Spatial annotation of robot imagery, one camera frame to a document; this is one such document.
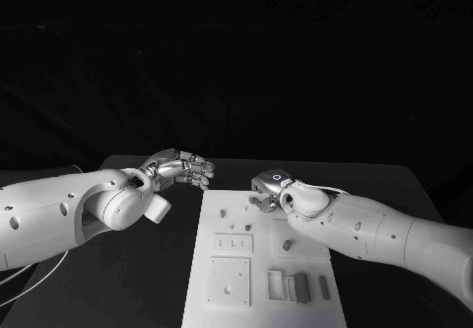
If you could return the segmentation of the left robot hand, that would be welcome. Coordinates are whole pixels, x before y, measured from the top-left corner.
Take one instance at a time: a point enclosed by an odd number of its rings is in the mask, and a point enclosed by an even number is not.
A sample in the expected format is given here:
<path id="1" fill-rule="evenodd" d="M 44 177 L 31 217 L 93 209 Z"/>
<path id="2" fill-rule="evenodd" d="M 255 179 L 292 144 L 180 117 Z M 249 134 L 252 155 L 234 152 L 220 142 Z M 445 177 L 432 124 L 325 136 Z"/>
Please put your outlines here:
<path id="1" fill-rule="evenodd" d="M 162 191 L 175 182 L 206 191 L 214 165 L 196 154 L 168 148 L 154 153 L 138 169 L 151 179 L 154 192 Z"/>

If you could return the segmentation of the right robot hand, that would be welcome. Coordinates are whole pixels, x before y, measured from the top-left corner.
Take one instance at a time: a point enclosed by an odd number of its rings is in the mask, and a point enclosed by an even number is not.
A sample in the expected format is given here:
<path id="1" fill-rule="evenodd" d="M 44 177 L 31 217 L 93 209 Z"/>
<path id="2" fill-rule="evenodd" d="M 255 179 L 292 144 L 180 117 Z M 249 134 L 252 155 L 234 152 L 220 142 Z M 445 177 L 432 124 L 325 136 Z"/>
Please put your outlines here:
<path id="1" fill-rule="evenodd" d="M 279 207 L 283 189 L 294 183 L 294 178 L 282 169 L 271 169 L 259 173 L 250 180 L 250 191 L 266 194 L 262 201 L 253 200 L 260 212 L 269 213 Z"/>

